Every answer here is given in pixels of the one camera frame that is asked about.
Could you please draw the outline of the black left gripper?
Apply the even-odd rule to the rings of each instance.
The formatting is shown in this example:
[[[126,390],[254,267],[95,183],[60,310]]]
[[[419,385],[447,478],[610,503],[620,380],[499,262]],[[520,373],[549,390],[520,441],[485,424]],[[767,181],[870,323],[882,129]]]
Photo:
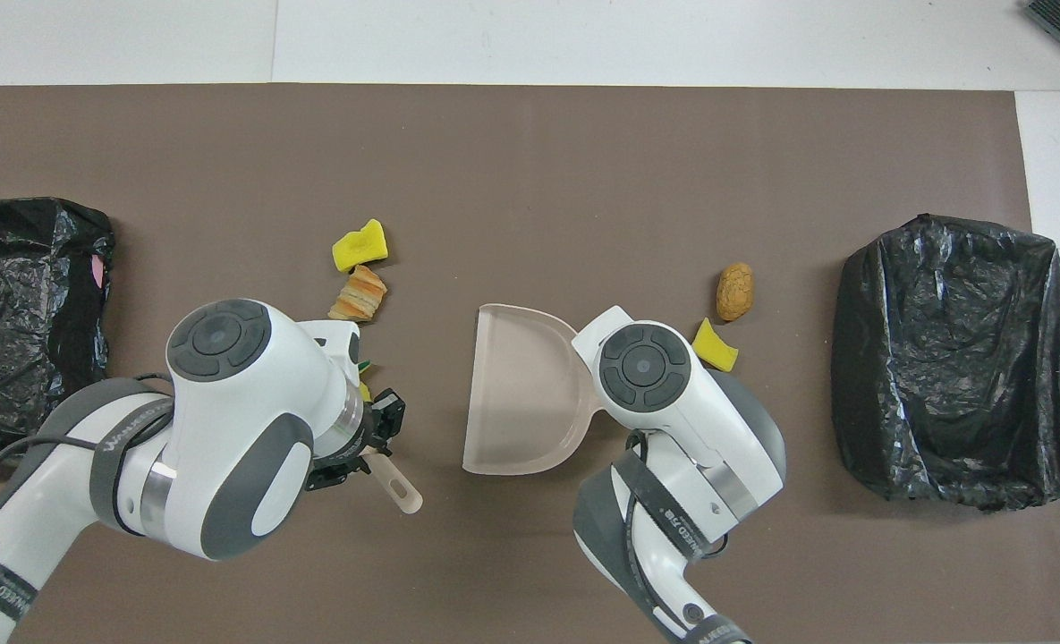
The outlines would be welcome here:
[[[317,491],[343,484],[355,472],[369,472],[363,453],[367,449],[389,448],[389,444],[402,432],[406,402],[393,388],[387,388],[376,396],[376,409],[371,402],[363,402],[355,455],[332,455],[313,458],[308,473],[308,490]]]

